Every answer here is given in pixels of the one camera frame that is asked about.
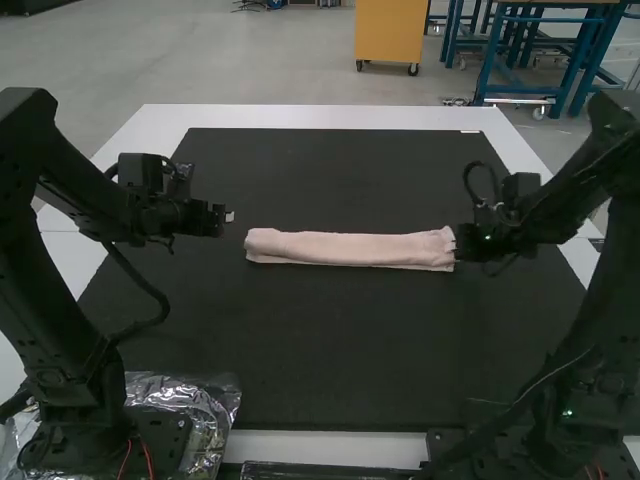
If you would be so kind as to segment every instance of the cart wheel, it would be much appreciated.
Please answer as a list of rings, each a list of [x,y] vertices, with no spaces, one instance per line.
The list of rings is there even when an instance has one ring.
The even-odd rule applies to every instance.
[[[544,117],[547,116],[547,106],[546,105],[540,105],[538,108],[536,108],[533,111],[531,116],[533,117],[534,120],[537,120],[537,121],[543,120]]]

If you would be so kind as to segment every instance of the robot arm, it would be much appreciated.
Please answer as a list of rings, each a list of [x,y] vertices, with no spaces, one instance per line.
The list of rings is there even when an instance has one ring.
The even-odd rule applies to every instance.
[[[508,254],[533,256],[540,244],[572,238],[598,206],[612,196],[637,194],[640,163],[640,101],[633,92],[598,94],[589,102],[592,132],[580,149],[545,185],[540,176],[516,173],[498,183],[491,172],[493,199],[465,186],[473,201],[474,223],[458,228],[457,257],[486,262]]]
[[[191,198],[194,165],[122,154],[109,169],[109,176],[118,175],[118,183],[112,181],[58,131],[56,107],[45,90],[0,92],[0,329],[22,359],[24,387],[42,418],[41,434],[21,453],[25,468],[47,466],[52,444],[66,452],[55,457],[62,469],[107,458],[135,428],[123,410],[124,371],[115,342],[85,318],[49,257],[30,206],[34,193],[102,242],[161,301],[165,314],[166,297],[114,243],[170,246],[174,234],[217,237],[227,221],[224,205]],[[6,418],[25,397],[22,390],[0,413]]]
[[[589,103],[589,114],[591,135],[543,186],[539,175],[529,173],[498,182],[495,173],[478,162],[464,172],[474,222],[457,229],[459,260],[532,257],[540,244],[569,240],[587,216],[611,198],[609,225],[580,311],[556,352],[502,414],[428,464],[415,480],[438,479],[440,473],[449,478],[448,469],[490,449],[493,438],[527,409],[535,423],[523,451],[513,453],[527,459],[525,470],[516,475],[506,468],[514,464],[503,454],[497,463],[504,468],[498,467],[495,478],[575,478],[602,447],[617,446],[630,412],[638,406],[640,95],[598,93]],[[476,168],[489,170],[493,199],[483,199],[471,188],[470,174]]]

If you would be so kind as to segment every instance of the aluminum foil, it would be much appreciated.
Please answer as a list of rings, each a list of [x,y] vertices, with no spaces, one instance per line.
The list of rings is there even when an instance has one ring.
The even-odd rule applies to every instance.
[[[189,415],[193,428],[173,479],[215,478],[227,444],[231,426],[240,406],[241,392],[233,374],[211,378],[184,378],[152,372],[128,372],[126,406],[170,410]],[[35,434],[36,407],[10,419],[4,426],[4,446],[0,437],[0,480],[110,480],[115,475],[65,476],[57,472],[25,473],[17,468],[20,449]]]

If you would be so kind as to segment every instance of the gray floor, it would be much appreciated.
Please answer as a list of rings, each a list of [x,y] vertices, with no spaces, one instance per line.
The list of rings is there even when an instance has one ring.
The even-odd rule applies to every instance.
[[[417,78],[385,65],[358,74],[353,9],[230,10],[230,0],[83,0],[0,18],[0,88],[51,91],[60,128],[87,155],[145,103],[439,105],[475,88],[479,63],[446,70],[441,37],[425,38]],[[638,25],[621,28],[626,44],[640,38]],[[504,111],[553,171],[589,130],[585,118],[535,122],[528,109]]]

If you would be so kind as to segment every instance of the folded cloth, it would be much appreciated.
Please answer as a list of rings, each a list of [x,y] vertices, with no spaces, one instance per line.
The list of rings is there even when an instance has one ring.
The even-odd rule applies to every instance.
[[[452,272],[455,236],[449,227],[406,235],[280,232],[252,228],[244,247],[257,263],[303,263]]]

